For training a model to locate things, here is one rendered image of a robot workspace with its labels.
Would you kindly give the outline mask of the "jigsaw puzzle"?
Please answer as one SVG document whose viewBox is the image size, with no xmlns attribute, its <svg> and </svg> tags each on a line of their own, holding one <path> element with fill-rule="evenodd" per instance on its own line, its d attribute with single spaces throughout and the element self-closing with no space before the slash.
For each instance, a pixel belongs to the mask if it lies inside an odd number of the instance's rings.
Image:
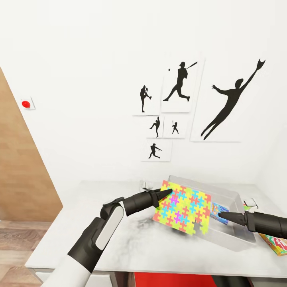
<svg viewBox="0 0 287 287">
<path fill-rule="evenodd" d="M 158 201 L 153 219 L 190 235 L 195 233 L 192 222 L 196 220 L 202 233 L 208 232 L 211 196 L 163 180 L 161 191 L 168 189 L 173 192 Z"/>
</svg>

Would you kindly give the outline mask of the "board game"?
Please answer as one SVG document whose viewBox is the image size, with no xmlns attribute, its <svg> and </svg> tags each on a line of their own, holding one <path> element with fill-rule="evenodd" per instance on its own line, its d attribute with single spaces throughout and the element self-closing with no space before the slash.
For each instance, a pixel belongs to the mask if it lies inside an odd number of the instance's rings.
<svg viewBox="0 0 287 287">
<path fill-rule="evenodd" d="M 210 216 L 224 224 L 228 224 L 228 220 L 227 219 L 224 219 L 224 218 L 221 218 L 218 216 L 218 213 L 220 212 L 229 212 L 229 209 L 223 207 L 223 206 L 220 206 L 214 202 L 211 201 L 211 205 L 210 205 Z"/>
<path fill-rule="evenodd" d="M 248 211 L 251 208 L 251 207 L 247 207 L 245 204 L 243 204 L 243 206 L 246 211 Z M 261 233 L 259 234 L 278 256 L 287 255 L 287 239 L 276 238 L 276 237 L 269 236 L 266 234 L 261 234 Z"/>
</svg>

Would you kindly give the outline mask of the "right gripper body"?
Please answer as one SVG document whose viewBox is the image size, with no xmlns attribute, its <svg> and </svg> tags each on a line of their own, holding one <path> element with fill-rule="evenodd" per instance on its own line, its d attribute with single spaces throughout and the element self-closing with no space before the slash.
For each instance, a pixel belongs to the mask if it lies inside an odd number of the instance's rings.
<svg viewBox="0 0 287 287">
<path fill-rule="evenodd" d="M 261 212 L 249 212 L 246 210 L 245 213 L 247 215 L 247 228 L 249 231 L 266 234 L 276 238 L 282 237 L 281 224 L 277 216 Z"/>
</svg>

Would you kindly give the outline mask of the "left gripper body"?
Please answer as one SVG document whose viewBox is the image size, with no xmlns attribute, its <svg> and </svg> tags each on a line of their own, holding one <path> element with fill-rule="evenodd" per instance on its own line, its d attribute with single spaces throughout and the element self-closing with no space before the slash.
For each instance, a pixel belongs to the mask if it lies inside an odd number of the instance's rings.
<svg viewBox="0 0 287 287">
<path fill-rule="evenodd" d="M 150 189 L 149 192 L 144 191 L 133 195 L 133 199 L 136 205 L 137 212 L 147 209 L 151 206 L 155 208 L 159 207 L 156 192 Z"/>
</svg>

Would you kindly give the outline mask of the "toy box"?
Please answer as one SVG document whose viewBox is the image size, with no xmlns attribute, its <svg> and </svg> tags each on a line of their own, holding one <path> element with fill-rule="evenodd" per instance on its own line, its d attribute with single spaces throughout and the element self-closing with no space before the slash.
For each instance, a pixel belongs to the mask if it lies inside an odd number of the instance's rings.
<svg viewBox="0 0 287 287">
<path fill-rule="evenodd" d="M 241 197 L 236 191 L 173 175 L 169 175 L 167 181 L 180 185 L 181 187 L 191 188 L 193 191 L 200 191 L 206 195 L 210 195 L 212 202 L 229 209 L 229 212 L 243 213 L 243 215 L 245 213 Z M 195 220 L 192 224 L 194 224 L 195 230 L 195 233 L 192 235 L 198 236 L 235 252 L 250 249 L 257 245 L 254 233 L 249 231 L 247 226 L 242 226 L 232 221 L 228 221 L 228 224 L 226 225 L 210 216 L 208 232 L 205 234 L 203 234 L 199 229 L 199 227 L 202 227 L 200 222 L 197 223 Z"/>
</svg>

